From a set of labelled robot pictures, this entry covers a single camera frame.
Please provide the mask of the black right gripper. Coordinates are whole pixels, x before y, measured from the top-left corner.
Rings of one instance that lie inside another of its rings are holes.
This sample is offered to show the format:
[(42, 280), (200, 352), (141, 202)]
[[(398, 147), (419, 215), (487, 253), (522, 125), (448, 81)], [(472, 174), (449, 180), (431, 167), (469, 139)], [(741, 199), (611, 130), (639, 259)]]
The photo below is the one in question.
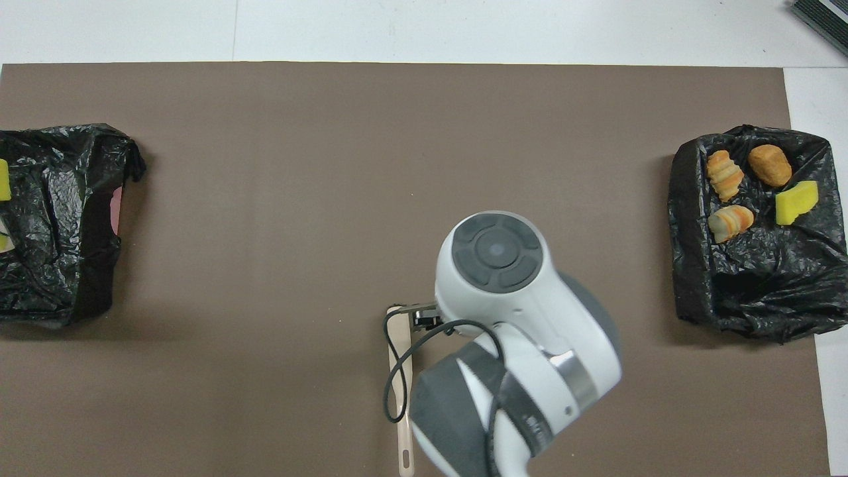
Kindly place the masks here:
[(418, 303), (412, 310), (412, 329), (432, 330), (443, 324), (443, 318), (436, 302)]

